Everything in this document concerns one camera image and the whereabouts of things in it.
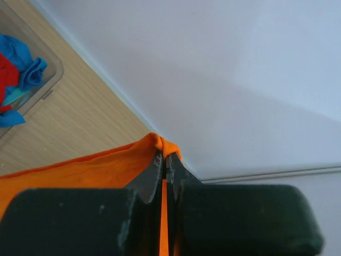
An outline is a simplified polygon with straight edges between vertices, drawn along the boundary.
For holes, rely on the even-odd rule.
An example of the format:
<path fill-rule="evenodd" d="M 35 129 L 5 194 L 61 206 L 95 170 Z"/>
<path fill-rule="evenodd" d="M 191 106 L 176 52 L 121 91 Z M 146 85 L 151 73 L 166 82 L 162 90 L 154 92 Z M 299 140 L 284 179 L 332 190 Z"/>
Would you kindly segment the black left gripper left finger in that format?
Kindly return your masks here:
<path fill-rule="evenodd" d="M 32 188 L 1 218 L 1 255 L 158 255 L 163 156 L 123 188 Z"/>

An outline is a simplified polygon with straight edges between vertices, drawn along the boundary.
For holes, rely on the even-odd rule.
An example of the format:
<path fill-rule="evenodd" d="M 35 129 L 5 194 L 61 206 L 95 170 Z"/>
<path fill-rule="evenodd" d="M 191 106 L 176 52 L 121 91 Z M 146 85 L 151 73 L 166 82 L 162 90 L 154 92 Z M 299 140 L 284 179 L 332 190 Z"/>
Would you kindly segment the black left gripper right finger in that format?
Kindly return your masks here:
<path fill-rule="evenodd" d="M 324 238 L 290 185 L 209 185 L 165 160 L 170 255 L 319 255 Z"/>

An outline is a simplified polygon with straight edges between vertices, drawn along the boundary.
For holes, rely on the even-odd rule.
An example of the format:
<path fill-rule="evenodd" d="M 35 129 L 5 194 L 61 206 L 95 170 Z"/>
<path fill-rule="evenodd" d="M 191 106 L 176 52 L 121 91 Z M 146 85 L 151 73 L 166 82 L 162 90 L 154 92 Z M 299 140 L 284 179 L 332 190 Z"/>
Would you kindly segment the orange t shirt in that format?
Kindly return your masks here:
<path fill-rule="evenodd" d="M 176 153 L 177 145 L 149 133 L 141 140 L 54 165 L 25 170 L 1 177 L 1 218 L 10 201 L 19 192 L 32 188 L 123 188 L 136 178 L 161 152 L 164 161 Z M 159 254 L 168 255 L 168 220 L 166 181 L 162 177 Z"/>

